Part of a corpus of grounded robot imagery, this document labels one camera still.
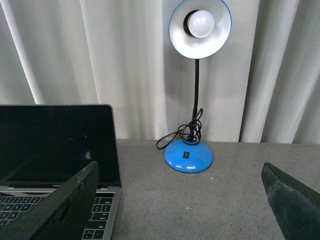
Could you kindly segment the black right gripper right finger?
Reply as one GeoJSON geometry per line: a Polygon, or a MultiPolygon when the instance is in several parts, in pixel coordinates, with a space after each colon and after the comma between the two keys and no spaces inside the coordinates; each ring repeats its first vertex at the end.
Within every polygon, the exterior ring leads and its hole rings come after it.
{"type": "Polygon", "coordinates": [[[261,179],[268,204],[286,240],[320,238],[320,194],[269,162],[261,179]]]}

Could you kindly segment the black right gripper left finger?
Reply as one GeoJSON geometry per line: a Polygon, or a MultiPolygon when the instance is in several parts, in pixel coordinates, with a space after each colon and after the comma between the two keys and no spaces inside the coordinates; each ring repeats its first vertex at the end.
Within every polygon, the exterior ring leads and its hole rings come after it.
{"type": "Polygon", "coordinates": [[[2,240],[80,240],[99,182],[91,162],[48,197],[0,231],[2,240]]]}

